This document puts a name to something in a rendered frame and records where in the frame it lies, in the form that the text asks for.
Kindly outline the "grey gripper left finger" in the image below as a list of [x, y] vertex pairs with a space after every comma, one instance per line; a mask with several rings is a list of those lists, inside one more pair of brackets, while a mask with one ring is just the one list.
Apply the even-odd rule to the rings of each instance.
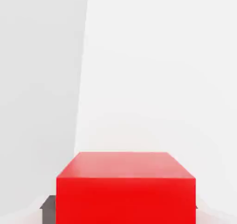
[[56, 196], [49, 195], [38, 208], [30, 210], [22, 224], [56, 224]]

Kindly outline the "small red cube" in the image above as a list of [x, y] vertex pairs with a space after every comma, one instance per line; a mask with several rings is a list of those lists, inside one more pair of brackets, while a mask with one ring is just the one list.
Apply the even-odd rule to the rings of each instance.
[[79, 152], [56, 179], [56, 224], [196, 224], [196, 179], [166, 152]]

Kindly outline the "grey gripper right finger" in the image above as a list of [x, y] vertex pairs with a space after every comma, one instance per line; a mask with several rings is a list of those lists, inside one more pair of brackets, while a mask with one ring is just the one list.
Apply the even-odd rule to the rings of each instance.
[[218, 224], [218, 217], [209, 207], [198, 205], [196, 208], [196, 224]]

